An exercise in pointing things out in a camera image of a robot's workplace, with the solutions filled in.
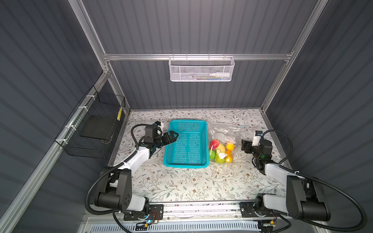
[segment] yellow label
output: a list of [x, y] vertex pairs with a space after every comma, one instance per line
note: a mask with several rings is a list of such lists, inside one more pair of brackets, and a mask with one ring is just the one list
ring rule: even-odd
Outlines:
[[120, 116], [122, 115], [122, 107], [120, 107], [119, 109], [119, 112], [118, 112], [118, 116], [117, 116], [117, 120], [120, 120]]

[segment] orange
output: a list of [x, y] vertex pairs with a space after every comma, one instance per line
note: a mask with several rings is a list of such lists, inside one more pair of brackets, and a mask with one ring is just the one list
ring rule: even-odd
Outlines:
[[225, 157], [225, 162], [226, 162], [226, 163], [231, 163], [232, 161], [233, 161], [232, 155], [227, 155], [227, 156]]
[[234, 145], [232, 143], [227, 143], [225, 147], [227, 148], [227, 150], [230, 150], [230, 151], [233, 151], [234, 149]]

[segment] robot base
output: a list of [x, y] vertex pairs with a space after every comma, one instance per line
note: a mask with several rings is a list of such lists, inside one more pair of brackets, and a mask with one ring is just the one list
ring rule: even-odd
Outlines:
[[[124, 221], [138, 221], [145, 220], [145, 216], [139, 215], [137, 211], [132, 211], [131, 213], [125, 213], [123, 220]], [[163, 219], [163, 205], [149, 205], [149, 216], [146, 220], [162, 220]]]
[[256, 208], [255, 201], [240, 202], [239, 207], [243, 218], [271, 217], [273, 216], [269, 209]]

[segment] black cable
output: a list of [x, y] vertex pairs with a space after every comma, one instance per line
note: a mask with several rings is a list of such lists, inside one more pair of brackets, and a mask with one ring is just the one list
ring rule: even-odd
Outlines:
[[160, 150], [161, 150], [161, 148], [159, 148], [159, 150], [158, 150], [156, 153], [152, 154], [152, 156], [153, 156], [153, 155], [156, 155]]
[[107, 182], [109, 183], [110, 180], [114, 177], [114, 174], [112, 174], [108, 179], [107, 179]]
[[122, 230], [124, 230], [126, 233], [131, 233], [129, 230], [125, 229], [124, 226], [119, 222], [119, 220], [116, 218], [115, 212], [113, 212], [113, 217], [115, 222], [118, 224], [120, 228], [122, 228]]
[[282, 215], [285, 215], [285, 216], [289, 216], [288, 213], [285, 213], [285, 212], [282, 212], [282, 211], [279, 211], [279, 210], [274, 210], [274, 211], [276, 211], [276, 213], [278, 213], [278, 214], [282, 214]]
[[148, 226], [145, 226], [146, 223], [147, 223], [146, 221], [145, 221], [145, 222], [141, 222], [141, 223], [136, 223], [135, 230], [138, 230], [138, 229], [141, 229], [141, 230], [147, 230], [147, 229], [148, 229], [148, 226], [150, 226], [151, 223], [148, 224]]
[[[134, 140], [134, 142], [135, 142], [135, 147], [136, 147], [136, 151], [135, 152], [137, 152], [138, 151], [138, 149], [139, 149], [139, 143], [143, 140], [143, 138], [145, 137], [145, 136], [143, 136], [141, 139], [140, 139], [140, 141], [139, 142], [137, 142], [137, 140], [136, 140], [136, 138], [135, 138], [135, 135], [134, 135], [134, 129], [136, 128], [136, 127], [138, 127], [138, 126], [147, 126], [147, 124], [138, 124], [138, 125], [135, 125], [134, 127], [132, 127], [132, 129], [131, 129], [131, 136], [132, 136], [132, 139]], [[125, 160], [124, 160], [124, 162], [126, 163], [126, 162], [128, 162], [130, 159], [132, 159], [132, 157], [135, 155], [134, 153], [132, 153], [130, 156], [128, 156]]]
[[[289, 168], [286, 168], [284, 166], [279, 166], [280, 168], [286, 170], [286, 171], [289, 171], [289, 172], [292, 172], [292, 173], [295, 173], [293, 170], [289, 169]], [[309, 220], [302, 220], [303, 222], [305, 223], [309, 223], [309, 224], [312, 224], [312, 225], [315, 225], [317, 227], [321, 227], [321, 228], [325, 228], [325, 229], [328, 229], [328, 230], [333, 230], [333, 231], [337, 231], [337, 232], [354, 232], [354, 231], [357, 231], [357, 230], [360, 230], [362, 229], [365, 224], [367, 224], [367, 221], [368, 221], [368, 218], [367, 218], [367, 214], [365, 213], [363, 207], [354, 199], [352, 198], [350, 195], [348, 195], [346, 192], [344, 192], [343, 190], [340, 190], [339, 188], [335, 187], [334, 185], [331, 185], [325, 181], [322, 181], [316, 177], [313, 177], [313, 176], [307, 176], [307, 175], [303, 175], [299, 172], [297, 172], [296, 175], [299, 175], [299, 176], [302, 176], [304, 178], [307, 178], [307, 179], [310, 179], [310, 180], [313, 180], [315, 182], [318, 182], [322, 185], [325, 185], [337, 192], [339, 192], [340, 194], [342, 194], [343, 196], [345, 196], [347, 199], [349, 199], [352, 204], [354, 204], [356, 206], [356, 208], [358, 209], [358, 211], [360, 212], [360, 215], [361, 215], [361, 220], [358, 224], [352, 226], [352, 227], [331, 227], [331, 226], [328, 226], [328, 225], [323, 225], [323, 224], [319, 224], [319, 223], [316, 223], [316, 222], [313, 222], [313, 221], [309, 221]]]
[[131, 129], [131, 136], [132, 136], [133, 140], [135, 141], [135, 147], [136, 147], [136, 149], [139, 149], [139, 144], [137, 143], [137, 140], [135, 138], [134, 129], [136, 127], [138, 127], [138, 126], [147, 126], [147, 124], [138, 124], [138, 125], [135, 125], [134, 127], [132, 127], [132, 129]]
[[293, 143], [291, 142], [290, 138], [284, 134], [283, 132], [281, 131], [278, 131], [278, 130], [275, 130], [275, 129], [270, 129], [270, 130], [267, 130], [266, 132], [263, 133], [263, 135], [261, 136], [263, 138], [263, 136], [266, 134], [266, 133], [269, 133], [269, 132], [278, 132], [278, 133], [281, 133], [282, 135], [284, 135], [286, 137], [286, 139], [289, 141], [289, 144], [290, 144], [290, 152], [289, 154], [283, 158], [282, 160], [279, 161], [279, 164], [282, 164], [283, 162], [285, 162], [290, 156], [291, 156], [291, 153], [293, 153]]
[[291, 222], [290, 222], [289, 220], [287, 220], [285, 217], [283, 217], [279, 212], [277, 212], [277, 211], [275, 211], [275, 210], [274, 210], [274, 212], [275, 212], [275, 213], [276, 213], [280, 218], [282, 218], [282, 220], [284, 220], [284, 221], [287, 222], [288, 224], [287, 224], [285, 227], [280, 228], [280, 229], [278, 229], [278, 230], [275, 230], [275, 231], [272, 232], [272, 233], [282, 232], [283, 230], [286, 230], [286, 229], [288, 229], [288, 228], [291, 227]]
[[263, 165], [261, 164], [260, 160], [257, 160], [255, 159], [255, 157], [253, 156], [253, 158], [251, 159], [251, 163], [253, 164], [253, 166], [258, 169], [258, 170], [262, 170], [263, 169]]
[[91, 188], [88, 190], [87, 192], [87, 195], [85, 196], [85, 200], [84, 200], [84, 205], [85, 205], [85, 209], [91, 213], [91, 214], [95, 214], [95, 215], [103, 215], [103, 214], [110, 214], [110, 213], [113, 213], [113, 212], [116, 212], [118, 210], [104, 210], [104, 211], [97, 211], [97, 210], [94, 210], [92, 209], [92, 207], [90, 206], [90, 195], [91, 195], [91, 192], [93, 190], [93, 187], [100, 181], [102, 180], [102, 178], [104, 178], [107, 174], [110, 174], [111, 172], [113, 172], [114, 170], [116, 170], [117, 168], [119, 168], [120, 166], [122, 166], [124, 163], [121, 162], [120, 164], [118, 164], [117, 166], [115, 167], [111, 167], [109, 170], [107, 170], [106, 172], [102, 173], [102, 175], [100, 175], [100, 177], [97, 179], [96, 182], [93, 183], [93, 185], [91, 186]]

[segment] ventilation grille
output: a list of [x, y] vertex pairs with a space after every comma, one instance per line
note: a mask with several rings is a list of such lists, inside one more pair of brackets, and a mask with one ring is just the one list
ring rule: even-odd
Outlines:
[[[134, 223], [122, 223], [130, 232], [204, 232], [211, 230], [230, 231], [230, 230], [250, 230], [260, 231], [258, 223], [245, 220], [230, 221], [196, 221], [196, 222], [168, 222], [150, 225], [147, 230], [136, 230]], [[92, 224], [91, 233], [123, 233], [123, 230], [117, 224]]]

